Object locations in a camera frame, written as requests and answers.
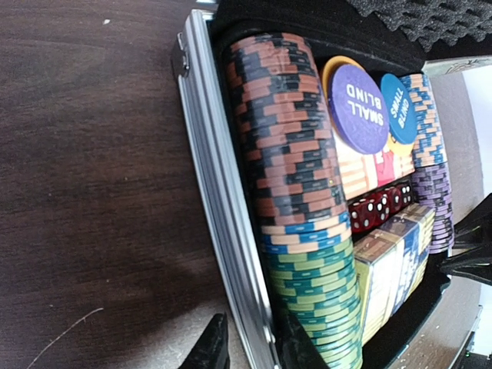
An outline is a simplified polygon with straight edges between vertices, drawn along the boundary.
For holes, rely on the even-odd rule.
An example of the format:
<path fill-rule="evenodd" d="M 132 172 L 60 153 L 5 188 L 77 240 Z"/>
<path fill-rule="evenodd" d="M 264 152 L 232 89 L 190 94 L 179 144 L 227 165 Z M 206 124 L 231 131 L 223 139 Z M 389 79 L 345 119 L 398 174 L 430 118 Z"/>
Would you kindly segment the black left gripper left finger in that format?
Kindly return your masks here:
<path fill-rule="evenodd" d="M 215 314 L 182 363 L 182 369 L 228 369 L 228 318 Z"/>

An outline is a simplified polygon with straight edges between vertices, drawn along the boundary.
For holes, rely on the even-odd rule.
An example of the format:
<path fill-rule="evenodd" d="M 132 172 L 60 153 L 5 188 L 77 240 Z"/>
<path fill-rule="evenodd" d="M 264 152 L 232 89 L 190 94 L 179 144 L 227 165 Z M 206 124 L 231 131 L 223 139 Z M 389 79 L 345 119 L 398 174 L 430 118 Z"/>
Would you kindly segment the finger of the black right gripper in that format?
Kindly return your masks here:
<path fill-rule="evenodd" d="M 440 272 L 491 286 L 491 194 L 455 225 L 454 249 Z"/>

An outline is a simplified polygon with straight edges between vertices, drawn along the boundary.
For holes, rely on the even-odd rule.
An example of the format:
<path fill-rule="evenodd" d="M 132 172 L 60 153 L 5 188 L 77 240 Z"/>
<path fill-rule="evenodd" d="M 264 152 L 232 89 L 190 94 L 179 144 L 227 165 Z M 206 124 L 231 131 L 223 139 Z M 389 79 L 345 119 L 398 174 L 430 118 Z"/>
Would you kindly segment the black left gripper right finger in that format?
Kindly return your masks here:
<path fill-rule="evenodd" d="M 315 348 L 299 320 L 292 314 L 276 318 L 280 363 L 286 369 L 326 369 L 327 364 Z"/>

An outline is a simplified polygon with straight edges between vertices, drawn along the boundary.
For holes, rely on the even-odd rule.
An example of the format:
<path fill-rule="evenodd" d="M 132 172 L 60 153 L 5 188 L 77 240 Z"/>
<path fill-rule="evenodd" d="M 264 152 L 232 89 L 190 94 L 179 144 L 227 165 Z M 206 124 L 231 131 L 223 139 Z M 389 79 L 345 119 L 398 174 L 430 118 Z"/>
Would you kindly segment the blue playing card box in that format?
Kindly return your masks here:
<path fill-rule="evenodd" d="M 422 281 L 434 219 L 434 208 L 411 204 L 355 242 L 363 344 L 388 322 Z"/>

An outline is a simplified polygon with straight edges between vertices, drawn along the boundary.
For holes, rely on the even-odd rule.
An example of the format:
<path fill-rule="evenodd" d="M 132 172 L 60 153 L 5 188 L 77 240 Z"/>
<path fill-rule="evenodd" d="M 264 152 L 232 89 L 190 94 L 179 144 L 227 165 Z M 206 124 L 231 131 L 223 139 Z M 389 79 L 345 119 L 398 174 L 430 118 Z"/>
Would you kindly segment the aluminium poker chip case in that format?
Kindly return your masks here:
<path fill-rule="evenodd" d="M 178 83 L 204 211 L 225 290 L 252 368 L 282 368 L 276 312 L 238 162 L 222 58 L 246 36 L 291 32 L 317 58 L 345 52 L 372 71 L 406 75 L 426 64 L 491 54 L 489 1 L 213 1 L 178 34 Z"/>

